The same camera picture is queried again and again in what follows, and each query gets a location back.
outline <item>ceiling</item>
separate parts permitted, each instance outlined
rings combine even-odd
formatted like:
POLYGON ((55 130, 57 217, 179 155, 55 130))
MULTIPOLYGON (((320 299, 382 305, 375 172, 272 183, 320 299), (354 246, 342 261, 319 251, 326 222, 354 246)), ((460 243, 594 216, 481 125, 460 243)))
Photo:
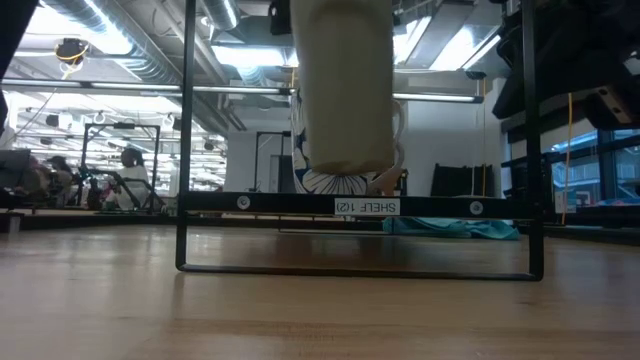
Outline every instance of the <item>ceiling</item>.
MULTIPOLYGON (((171 22, 159 11, 158 3, 160 1, 117 0, 117 2, 128 13, 133 23, 137 24, 136 26, 139 26, 146 34, 148 41, 145 42, 145 46, 157 46, 170 62, 170 66, 176 71, 180 71, 183 66, 183 42, 179 34, 176 33, 175 27, 172 27, 171 22)), ((171 10, 170 13, 178 28, 183 29, 184 24, 180 17, 180 11, 182 14, 184 13, 184 0, 164 0, 162 3, 171 10)), ((244 51, 243 49, 247 48, 261 49, 262 52, 256 53, 257 55, 245 57, 245 61, 267 61, 266 59, 275 56, 276 60, 274 61, 277 62, 280 61, 278 59, 281 59, 286 64, 290 64, 294 55, 292 38, 290 35, 272 36, 270 34, 270 21, 266 16, 269 3, 270 1, 266 0, 237 1, 242 14, 239 25, 231 31, 216 33, 215 37, 211 39, 211 44, 231 49, 229 51, 236 51, 236 49, 244 51)), ((489 1, 396 0, 394 1, 394 9, 401 22, 394 29, 395 40, 397 40, 395 45, 404 46, 403 49, 407 51, 411 36, 414 36, 417 41, 415 48, 407 51, 409 56, 406 61, 396 64, 394 90, 397 92, 437 92, 456 95, 475 94, 477 84, 466 78, 463 72, 442 70, 447 69, 447 64, 453 64, 450 65, 453 68, 447 70, 458 69, 462 66, 461 61, 464 63, 465 59, 477 52, 479 45, 487 40, 487 37, 500 24, 500 7, 489 1), (417 33, 416 24, 425 16, 430 17, 426 30, 422 29, 422 33, 417 33), (410 32, 412 29, 416 33, 415 35, 410 32)), ((55 12, 51 13, 51 11, 52 9, 42 8, 37 10, 19 49, 22 56, 14 58, 6 77, 60 79, 69 69, 67 65, 63 65, 55 56, 52 56, 53 49, 61 42, 62 38, 82 38, 83 30, 78 28, 78 24, 71 23, 64 16, 55 12)), ((196 24, 198 37, 203 43, 210 44, 210 30, 202 9, 198 9, 196 24)), ((93 45, 94 47, 91 48, 82 63, 82 68, 70 75, 71 80, 121 83, 140 81, 138 76, 121 66, 119 60, 100 51, 102 49, 99 49, 96 44, 93 45)), ((246 82, 238 69, 233 66, 233 57, 231 60, 226 59, 219 48, 215 51, 209 49, 209 51, 208 55, 203 53, 204 61, 202 58, 200 61, 196 61, 194 74, 196 84, 216 84, 216 79, 212 77, 214 72, 216 77, 226 78, 231 84, 246 82)), ((278 86, 291 80, 290 67, 269 65, 261 68, 265 78, 264 82, 278 86)), ((470 69, 484 71, 490 76, 497 76, 504 72, 506 67, 495 54, 495 50, 492 49, 470 69)), ((164 154, 163 157, 166 157, 165 163, 161 166, 162 173, 168 176, 173 169, 175 160, 173 157, 175 156, 172 154, 175 155, 178 152, 176 138, 179 134, 172 130, 171 121, 168 119, 179 117, 181 112, 179 99, 161 96, 132 97, 84 94, 79 91, 78 94, 55 94, 47 102, 51 96, 51 90, 48 90, 49 92, 42 90, 34 88, 34 91, 21 90, 9 94, 13 107, 20 109, 19 116, 14 119, 17 129, 23 129, 18 137, 19 146, 36 149, 43 156, 69 149, 78 150, 81 141, 64 138, 64 136, 82 135, 83 122, 90 122, 91 119, 98 116, 97 114, 106 114, 106 124, 127 119, 129 122, 137 124, 161 126, 163 140, 160 152, 164 154), (45 102, 47 102, 45 114, 34 116, 36 115, 34 112, 45 102), (46 125, 46 113, 61 114, 64 118, 72 119, 70 127, 61 129, 46 125), (56 136, 53 139, 54 145, 40 143, 37 136, 47 134, 52 137, 56 136)), ((221 105, 217 97, 202 98, 202 100, 208 109, 219 108, 221 105)), ((248 131, 288 130, 289 105, 287 101, 282 100, 286 99, 270 98, 265 100, 257 95, 232 96, 228 103, 222 103, 229 105, 225 111, 233 112, 242 126, 230 123, 228 131, 242 131, 244 128, 248 131)), ((204 143, 217 139, 213 132, 207 133, 208 127, 205 125, 207 124, 202 121, 194 123, 193 151, 196 153, 207 154, 204 150, 204 143)), ((222 136, 226 135, 224 131, 216 132, 222 136)), ((146 149, 145 151, 149 154, 153 149, 151 141, 131 140, 148 138, 149 134, 142 130, 125 134, 121 130, 111 129, 109 135, 114 139, 120 138, 125 144, 129 144, 128 146, 146 149)), ((113 141, 108 140, 96 139, 92 142, 95 144, 90 145, 90 149, 113 152, 113 141)), ((210 163, 214 165, 224 163, 225 151, 224 142, 216 141, 216 149, 208 153, 210 163)), ((102 158, 93 157, 92 159, 99 162, 102 158)), ((223 171, 216 169, 212 173, 215 174, 215 177, 201 176, 202 182, 204 183, 205 180, 224 181, 223 171)))

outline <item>ductwork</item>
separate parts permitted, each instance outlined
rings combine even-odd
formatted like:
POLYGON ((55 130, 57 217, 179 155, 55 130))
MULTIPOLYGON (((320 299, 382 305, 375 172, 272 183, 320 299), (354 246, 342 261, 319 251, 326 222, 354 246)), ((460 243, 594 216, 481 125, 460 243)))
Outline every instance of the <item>ductwork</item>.
POLYGON ((240 22, 240 10, 235 0, 200 0, 214 28, 229 31, 240 22))
MULTIPOLYGON (((96 35, 117 32, 117 35, 126 38, 133 46, 127 55, 136 60, 119 60, 118 64, 140 80, 161 84, 182 83, 180 71, 116 1, 43 0, 42 2, 70 21, 82 24, 96 35)), ((200 96, 194 98, 195 120, 207 131, 226 134, 228 129, 226 116, 206 103, 215 104, 217 101, 202 99, 200 96)))

